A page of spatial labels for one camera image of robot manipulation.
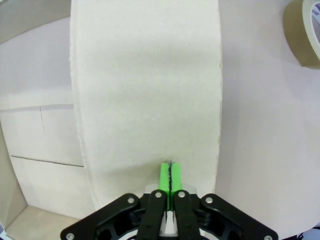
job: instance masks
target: cardboard panel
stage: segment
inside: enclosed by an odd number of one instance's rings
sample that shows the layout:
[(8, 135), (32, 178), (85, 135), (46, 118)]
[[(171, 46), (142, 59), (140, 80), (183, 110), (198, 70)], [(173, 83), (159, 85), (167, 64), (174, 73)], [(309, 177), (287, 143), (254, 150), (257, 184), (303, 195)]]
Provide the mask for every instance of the cardboard panel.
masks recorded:
[(0, 224), (6, 228), (27, 206), (11, 165), (0, 125)]
[(11, 161), (29, 205), (78, 219), (95, 211), (84, 167), (16, 157)]
[(0, 112), (11, 156), (83, 166), (72, 105)]
[(0, 110), (72, 104), (69, 18), (0, 44), (0, 73)]

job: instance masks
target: large white roll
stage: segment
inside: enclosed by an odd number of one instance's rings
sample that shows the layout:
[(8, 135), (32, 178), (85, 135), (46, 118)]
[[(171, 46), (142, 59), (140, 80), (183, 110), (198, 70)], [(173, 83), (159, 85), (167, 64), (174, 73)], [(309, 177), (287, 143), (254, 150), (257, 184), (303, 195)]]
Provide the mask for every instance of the large white roll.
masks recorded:
[(218, 0), (74, 0), (71, 78), (96, 208), (141, 195), (160, 163), (215, 187), (221, 129)]

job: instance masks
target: paper roll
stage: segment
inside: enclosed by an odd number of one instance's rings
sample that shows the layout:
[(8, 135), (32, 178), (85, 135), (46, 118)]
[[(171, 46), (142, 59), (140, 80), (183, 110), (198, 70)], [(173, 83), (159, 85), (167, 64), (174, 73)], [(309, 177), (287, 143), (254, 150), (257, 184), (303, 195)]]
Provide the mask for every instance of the paper roll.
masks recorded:
[(286, 41), (301, 66), (320, 69), (320, 1), (294, 0), (283, 13)]

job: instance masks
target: white wall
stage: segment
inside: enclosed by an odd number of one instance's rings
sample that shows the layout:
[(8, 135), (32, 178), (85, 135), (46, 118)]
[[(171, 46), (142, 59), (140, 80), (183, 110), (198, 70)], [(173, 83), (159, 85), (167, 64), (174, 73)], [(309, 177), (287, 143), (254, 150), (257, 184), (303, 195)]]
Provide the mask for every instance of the white wall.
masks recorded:
[(223, 103), (215, 192), (281, 238), (320, 220), (320, 71), (282, 27), (290, 0), (221, 0)]
[(0, 121), (27, 203), (84, 218), (94, 206), (75, 121), (69, 21), (0, 45)]

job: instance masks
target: masking tape roll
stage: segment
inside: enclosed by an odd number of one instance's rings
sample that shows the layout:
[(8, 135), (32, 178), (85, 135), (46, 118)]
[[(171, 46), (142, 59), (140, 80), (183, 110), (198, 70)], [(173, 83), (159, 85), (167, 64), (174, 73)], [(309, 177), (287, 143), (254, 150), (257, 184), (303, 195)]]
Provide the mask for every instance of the masking tape roll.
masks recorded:
[(283, 13), (286, 41), (301, 66), (320, 69), (320, 0), (294, 0)]

